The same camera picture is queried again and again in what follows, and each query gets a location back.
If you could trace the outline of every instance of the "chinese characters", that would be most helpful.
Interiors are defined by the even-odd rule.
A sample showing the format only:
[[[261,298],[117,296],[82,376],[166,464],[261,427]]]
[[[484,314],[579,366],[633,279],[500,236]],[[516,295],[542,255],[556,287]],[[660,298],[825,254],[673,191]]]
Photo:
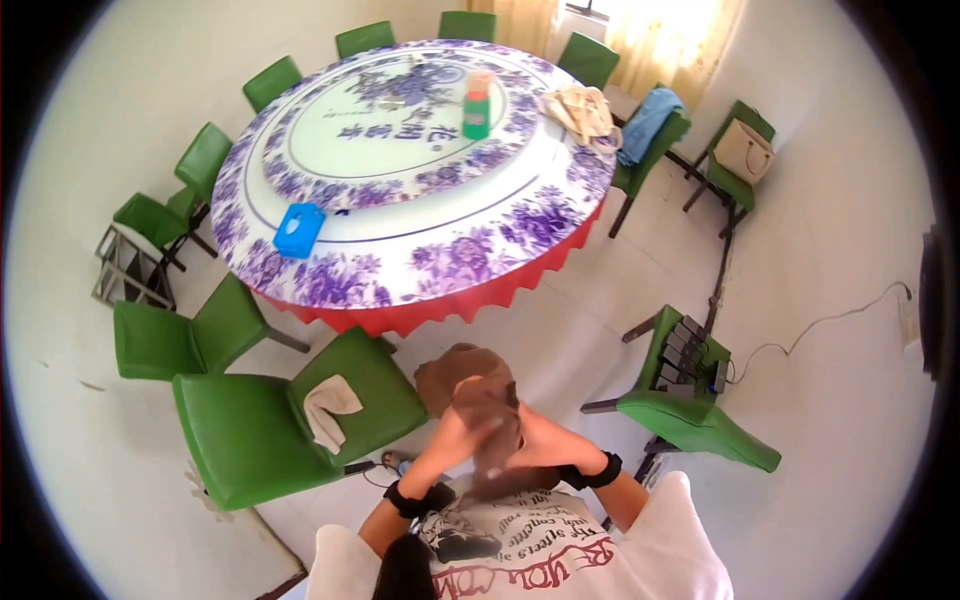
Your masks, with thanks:
[[[371,125],[364,131],[364,128],[357,123],[353,126],[344,127],[343,130],[337,134],[337,137],[345,137],[348,140],[356,139],[360,136],[367,137],[368,139],[388,139],[390,137],[393,139],[406,140],[419,139],[429,144],[435,144],[436,142],[455,140],[460,136],[460,133],[455,127],[444,127],[443,125],[435,125],[428,130],[426,126],[420,123],[400,123],[396,133],[394,133],[394,126],[390,124]]]

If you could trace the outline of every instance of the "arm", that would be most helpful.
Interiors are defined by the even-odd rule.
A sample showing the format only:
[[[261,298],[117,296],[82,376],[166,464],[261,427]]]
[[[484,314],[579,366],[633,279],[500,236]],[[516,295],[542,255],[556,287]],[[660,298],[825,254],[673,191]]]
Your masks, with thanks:
[[[488,423],[469,430],[456,411],[446,409],[430,444],[400,478],[396,490],[404,498],[422,500],[444,471],[472,456],[476,446],[498,424]],[[401,517],[390,500],[384,498],[360,526],[357,535],[382,559],[390,544],[407,532],[410,523],[411,519]]]
[[[421,458],[422,456],[414,461],[396,487],[404,498],[422,500],[444,472],[443,469],[436,471],[435,466],[423,462]],[[357,535],[382,559],[390,544],[407,533],[411,522],[411,519],[400,516],[396,506],[384,498],[360,526]]]
[[[507,467],[573,465],[584,475],[596,475],[607,466],[607,455],[587,438],[561,427],[520,403],[523,448],[510,457]],[[629,473],[593,490],[617,529],[626,532],[643,510],[650,494]]]

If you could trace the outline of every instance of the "bottle cap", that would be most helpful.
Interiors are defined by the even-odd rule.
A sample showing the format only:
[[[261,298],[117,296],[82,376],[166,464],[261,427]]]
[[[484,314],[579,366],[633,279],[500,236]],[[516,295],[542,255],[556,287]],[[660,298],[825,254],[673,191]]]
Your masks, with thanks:
[[[467,99],[483,100],[490,96],[490,84],[496,79],[491,71],[479,70],[467,74]]]

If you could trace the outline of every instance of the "white t-shirt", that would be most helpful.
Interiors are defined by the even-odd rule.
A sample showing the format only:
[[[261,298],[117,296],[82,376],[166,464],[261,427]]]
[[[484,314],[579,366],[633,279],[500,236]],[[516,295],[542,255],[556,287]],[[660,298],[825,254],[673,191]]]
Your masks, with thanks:
[[[420,538],[434,551],[431,571],[442,600],[733,598],[680,471],[660,478],[620,543],[583,500],[547,490],[474,506],[458,498],[427,517]],[[471,541],[466,548],[464,540]],[[356,534],[326,525],[317,532],[307,598],[369,600],[379,569],[380,559]]]

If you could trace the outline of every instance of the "towel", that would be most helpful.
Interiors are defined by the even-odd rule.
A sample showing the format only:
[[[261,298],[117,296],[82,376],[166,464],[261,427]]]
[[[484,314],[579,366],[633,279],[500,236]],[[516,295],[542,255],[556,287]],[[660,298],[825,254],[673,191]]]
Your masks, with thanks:
[[[322,381],[303,399],[303,413],[313,432],[313,441],[333,454],[340,453],[347,436],[330,413],[349,415],[362,409],[360,398],[339,374]]]
[[[643,160],[643,155],[647,154],[647,149],[650,148],[650,142],[677,107],[685,108],[684,103],[669,87],[654,87],[647,92],[640,110],[630,117],[630,121],[623,128],[623,146],[616,152],[617,160],[628,167]]]

